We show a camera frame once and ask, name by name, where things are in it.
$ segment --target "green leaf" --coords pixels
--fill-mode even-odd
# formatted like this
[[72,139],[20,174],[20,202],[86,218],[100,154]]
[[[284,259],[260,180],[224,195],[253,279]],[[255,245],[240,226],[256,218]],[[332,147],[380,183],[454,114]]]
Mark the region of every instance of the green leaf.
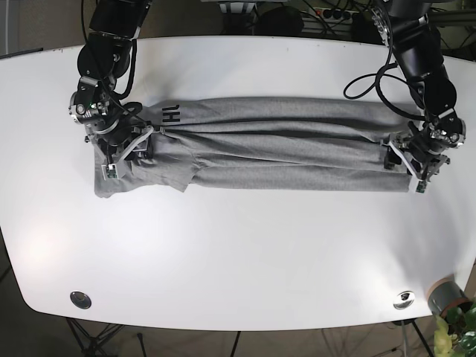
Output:
[[442,354],[450,353],[453,350],[451,337],[449,337],[448,333],[442,329],[437,329],[434,332],[434,346],[435,350]]
[[446,314],[446,320],[449,324],[455,324],[460,320],[461,316],[463,316],[463,310],[460,307],[452,307]]
[[440,316],[435,316],[436,320],[437,320],[437,327],[438,327],[438,330],[439,331],[444,331],[446,333],[448,333],[448,324],[446,323],[446,321],[440,317]]
[[476,355],[476,348],[466,351],[466,357],[473,357],[474,355]]
[[434,355],[435,357],[450,357],[449,352],[441,352],[436,347],[434,348]]
[[466,327],[468,329],[476,329],[476,307],[474,309],[470,309],[464,315],[464,321],[466,322]]
[[476,348],[476,332],[467,332],[460,339],[460,346],[465,350],[472,350]]

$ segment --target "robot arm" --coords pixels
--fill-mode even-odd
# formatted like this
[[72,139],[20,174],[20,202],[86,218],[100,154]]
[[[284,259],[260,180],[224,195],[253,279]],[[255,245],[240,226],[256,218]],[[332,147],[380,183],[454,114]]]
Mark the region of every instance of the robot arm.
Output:
[[[100,0],[91,20],[91,34],[78,57],[81,78],[71,98],[70,115],[86,127],[86,141],[91,141],[103,158],[104,179],[119,179],[128,161],[152,153],[149,137],[157,128],[139,117],[140,103],[122,106],[119,101],[131,92],[136,39],[151,2]],[[430,6],[423,0],[375,0],[373,6],[375,25],[396,59],[396,64],[381,68],[374,86],[391,110],[422,122],[417,126],[411,121],[410,135],[393,136],[384,143],[388,146],[385,168],[392,170],[404,164],[415,178],[414,189],[418,192],[425,191],[430,178],[444,163],[449,164],[443,152],[459,147],[466,139],[464,122],[454,110],[456,90],[443,64],[440,34],[426,16]],[[383,95],[379,80],[386,70],[397,66],[424,115],[404,113]],[[126,91],[118,94],[117,79],[128,67],[131,70]]]
[[[104,160],[104,179],[119,179],[128,161],[152,152],[149,137],[154,128],[138,116],[142,105],[120,104],[132,89],[137,38],[150,5],[151,0],[101,0],[89,26],[91,33],[78,56],[81,78],[71,97],[69,113],[85,126],[86,142],[91,141]],[[129,67],[126,91],[118,94],[117,79]]]
[[[417,126],[409,123],[411,134],[392,137],[385,166],[404,164],[416,179],[415,190],[424,192],[430,178],[439,172],[449,158],[443,153],[458,148],[466,139],[464,121],[454,107],[457,93],[446,73],[440,47],[440,33],[428,23],[431,4],[421,0],[388,0],[377,2],[373,19],[384,43],[390,46],[415,103],[424,111]],[[377,94],[390,109],[379,83]]]

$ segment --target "white tabletop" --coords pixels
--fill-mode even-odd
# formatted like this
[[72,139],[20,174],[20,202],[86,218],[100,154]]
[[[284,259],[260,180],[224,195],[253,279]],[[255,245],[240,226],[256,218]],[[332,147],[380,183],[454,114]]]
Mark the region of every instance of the white tabletop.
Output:
[[[191,185],[185,193],[142,187],[99,199],[93,148],[67,111],[79,50],[0,61],[0,226],[32,309],[148,327],[310,329],[428,315],[432,283],[455,273],[466,285],[476,256],[474,63],[446,59],[468,140],[425,195]],[[226,36],[144,40],[138,50],[129,100],[144,105],[342,98],[345,85],[375,72],[387,53]],[[385,80],[383,89],[393,102],[411,102],[401,83]],[[375,93],[365,99],[378,101]],[[397,311],[393,299],[405,290],[417,299]],[[88,294],[92,307],[75,307],[72,291]]]

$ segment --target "gray t-shirt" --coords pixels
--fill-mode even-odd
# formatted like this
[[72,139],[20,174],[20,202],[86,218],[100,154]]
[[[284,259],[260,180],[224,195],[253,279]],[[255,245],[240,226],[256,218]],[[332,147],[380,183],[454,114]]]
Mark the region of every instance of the gray t-shirt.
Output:
[[[405,108],[417,112],[415,106]],[[287,190],[407,191],[404,167],[384,169],[380,141],[407,131],[408,120],[380,103],[303,98],[168,101],[141,117],[162,127],[154,156],[135,159],[118,180],[103,179],[99,197],[161,184]]]

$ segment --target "black lettering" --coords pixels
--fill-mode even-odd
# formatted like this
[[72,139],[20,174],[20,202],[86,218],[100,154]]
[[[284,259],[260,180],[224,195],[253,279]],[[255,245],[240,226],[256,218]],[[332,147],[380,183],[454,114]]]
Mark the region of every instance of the black lettering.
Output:
[[162,123],[180,123],[180,112],[171,112],[173,110],[178,110],[180,108],[180,105],[176,106],[171,106],[170,108],[163,108],[162,113],[164,116],[164,119],[162,120]]

